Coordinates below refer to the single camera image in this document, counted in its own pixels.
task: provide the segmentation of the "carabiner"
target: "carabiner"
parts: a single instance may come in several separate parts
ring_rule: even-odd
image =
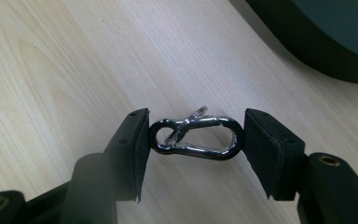
[[[229,117],[203,116],[206,106],[193,113],[187,119],[162,119],[154,123],[149,129],[149,145],[157,153],[181,154],[192,157],[199,157],[215,161],[225,161],[236,156],[245,143],[245,133],[240,124]],[[206,128],[223,125],[232,131],[231,144],[223,150],[213,148],[194,146],[190,144],[179,144],[185,137],[186,133],[191,129]],[[171,128],[173,132],[165,139],[165,144],[161,144],[157,139],[157,133],[162,128]]]

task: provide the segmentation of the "silver carabiner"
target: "silver carabiner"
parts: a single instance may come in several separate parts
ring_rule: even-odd
[[[229,117],[203,116],[208,108],[203,106],[187,119],[162,119],[154,123],[149,129],[149,144],[160,154],[181,154],[192,157],[200,157],[215,161],[225,161],[236,156],[245,143],[245,133],[240,124]],[[179,144],[191,129],[206,128],[223,125],[232,131],[231,144],[223,150],[190,144]],[[173,132],[161,144],[157,139],[157,133],[162,128],[171,128]]]

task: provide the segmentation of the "metal clip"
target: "metal clip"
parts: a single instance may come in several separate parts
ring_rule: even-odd
[[[160,154],[181,154],[192,157],[200,157],[215,161],[225,161],[236,156],[245,143],[245,134],[240,124],[229,117],[203,116],[208,108],[203,106],[187,119],[162,119],[154,123],[149,129],[149,144]],[[179,144],[191,129],[206,128],[223,125],[232,131],[231,144],[222,150],[207,147]],[[157,133],[162,128],[171,128],[173,132],[161,144],[157,139]]]

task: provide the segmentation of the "wooden table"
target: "wooden table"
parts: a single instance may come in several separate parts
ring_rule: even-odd
[[[156,121],[202,105],[242,124],[246,108],[267,111],[307,154],[358,174],[358,85],[301,63],[244,0],[0,0],[0,190],[30,200],[68,181],[133,110]],[[200,142],[224,145],[219,132]],[[296,202],[267,200],[243,153],[151,152],[143,200],[117,210],[119,223],[298,223]]]

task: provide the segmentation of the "wood grain surface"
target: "wood grain surface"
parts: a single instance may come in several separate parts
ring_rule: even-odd
[[[297,60],[244,0],[0,0],[0,190],[27,200],[102,152],[121,121],[207,105],[243,124],[269,112],[358,174],[358,85]],[[221,130],[201,143],[222,146]],[[206,161],[151,152],[143,200],[119,223],[298,223],[296,202],[266,198],[241,153]]]

